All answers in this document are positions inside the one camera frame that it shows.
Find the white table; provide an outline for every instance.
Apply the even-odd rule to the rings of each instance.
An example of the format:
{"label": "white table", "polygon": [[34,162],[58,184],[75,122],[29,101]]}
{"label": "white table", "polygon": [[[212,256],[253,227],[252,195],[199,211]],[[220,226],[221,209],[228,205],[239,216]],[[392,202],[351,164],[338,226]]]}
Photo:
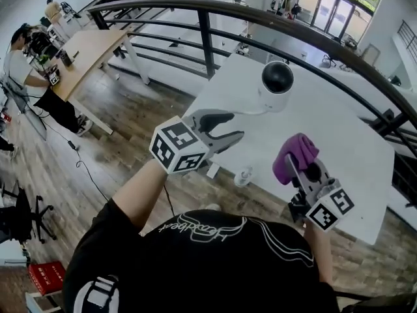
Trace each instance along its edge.
{"label": "white table", "polygon": [[[185,115],[203,108],[259,111],[257,83],[263,66],[231,55]],[[213,161],[234,174],[252,165],[252,182],[288,202],[296,189],[278,182],[272,163],[289,137],[305,133],[320,149],[319,158],[330,175],[341,181],[356,205],[337,227],[373,245],[388,203],[394,149],[342,102],[322,92],[326,81],[296,65],[290,67],[295,81],[287,107],[281,113],[236,115],[218,126],[214,135],[243,130],[245,136]]]}

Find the wooden floor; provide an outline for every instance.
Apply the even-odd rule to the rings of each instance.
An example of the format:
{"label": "wooden floor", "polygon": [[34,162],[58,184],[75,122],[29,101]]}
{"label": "wooden floor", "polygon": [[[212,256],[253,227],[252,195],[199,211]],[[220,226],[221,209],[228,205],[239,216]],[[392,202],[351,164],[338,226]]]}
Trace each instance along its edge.
{"label": "wooden floor", "polygon": [[[84,137],[77,138],[50,117],[46,121],[80,146],[82,159],[107,196],[112,196],[150,158],[148,146],[155,126],[184,113],[193,100],[159,85],[145,86],[131,76],[122,75],[120,82],[116,82],[100,70],[87,80],[78,99],[115,130],[111,136],[93,127]],[[49,130],[48,142],[44,142],[24,116],[17,116],[14,104],[9,107],[12,123],[6,135],[20,145],[21,151],[12,163],[6,156],[0,156],[2,175],[14,173],[32,202],[40,194],[45,203],[55,207],[47,221],[58,240],[48,240],[45,245],[32,240],[28,249],[37,262],[60,260],[67,265],[105,200],[85,168],[76,167],[78,156],[62,137]],[[213,180],[196,172],[183,177],[170,176],[167,189],[176,213],[215,202],[230,213],[293,225],[285,203],[253,185],[237,188],[224,171]],[[145,232],[170,217],[162,194]],[[391,212],[385,216],[375,246],[334,231],[335,286],[364,295],[409,291],[417,281],[416,239],[416,232]]]}

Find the desk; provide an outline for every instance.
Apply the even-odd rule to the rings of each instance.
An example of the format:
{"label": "desk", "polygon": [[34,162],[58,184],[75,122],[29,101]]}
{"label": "desk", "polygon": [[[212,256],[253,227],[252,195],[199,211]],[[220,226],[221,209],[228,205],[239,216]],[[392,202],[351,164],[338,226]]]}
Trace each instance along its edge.
{"label": "desk", "polygon": [[[185,115],[203,108],[258,112],[257,84],[263,66],[232,54]],[[287,107],[280,113],[236,115],[219,125],[213,131],[215,136],[235,130],[243,130],[245,135],[213,161],[234,174],[252,165],[254,184],[290,201],[296,189],[278,182],[272,163],[289,137],[305,133],[320,149],[319,158],[330,175],[341,181],[356,204],[338,228],[373,245],[388,203],[394,149],[336,97],[321,91],[324,80],[296,65],[290,67],[295,80]]]}
{"label": "desk", "polygon": [[55,94],[64,101],[69,101],[81,113],[91,119],[96,125],[111,134],[113,132],[104,124],[96,115],[91,113],[86,107],[80,104],[74,97],[76,92],[81,88],[82,82],[88,77],[95,68],[101,63],[106,62],[113,51],[122,43],[129,53],[129,56],[142,76],[143,82],[149,83],[148,77],[143,73],[141,63],[126,36],[127,30],[86,30],[78,31],[65,45],[63,49],[72,58],[76,52],[79,52],[70,67],[65,67],[60,59],[54,58],[52,63],[58,64],[61,72],[61,81],[52,87]]}

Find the purple cloth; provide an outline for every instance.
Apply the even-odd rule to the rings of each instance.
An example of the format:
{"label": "purple cloth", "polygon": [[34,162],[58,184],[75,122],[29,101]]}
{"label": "purple cloth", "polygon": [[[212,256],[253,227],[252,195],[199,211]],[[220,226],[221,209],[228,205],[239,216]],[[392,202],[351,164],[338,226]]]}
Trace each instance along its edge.
{"label": "purple cloth", "polygon": [[290,137],[281,147],[276,157],[272,171],[275,177],[283,185],[291,182],[291,176],[287,172],[285,165],[285,156],[292,154],[298,161],[298,170],[306,170],[314,162],[319,154],[319,149],[314,146],[313,142],[303,133],[295,134]]}

